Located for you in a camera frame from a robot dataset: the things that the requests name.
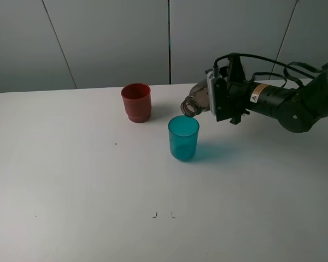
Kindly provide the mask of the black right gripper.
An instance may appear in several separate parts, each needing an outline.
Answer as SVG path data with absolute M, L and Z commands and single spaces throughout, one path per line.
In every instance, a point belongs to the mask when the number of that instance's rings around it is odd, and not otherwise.
M 218 61 L 214 63 L 214 101 L 215 115 L 218 122 L 229 120 L 237 125 L 243 115 L 249 115 L 247 110 L 248 86 L 240 54 L 232 53 L 224 56 L 229 64 L 218 67 Z

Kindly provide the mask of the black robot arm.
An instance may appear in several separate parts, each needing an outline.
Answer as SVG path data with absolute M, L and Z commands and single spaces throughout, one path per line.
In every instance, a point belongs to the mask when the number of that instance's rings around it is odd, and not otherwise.
M 217 121 L 237 125 L 250 112 L 276 119 L 293 133 L 304 133 L 328 117 L 328 63 L 320 69 L 306 63 L 274 63 L 282 74 L 256 72 L 245 77 L 242 57 L 269 59 L 246 53 L 230 53 L 214 61 L 207 73 L 210 110 Z

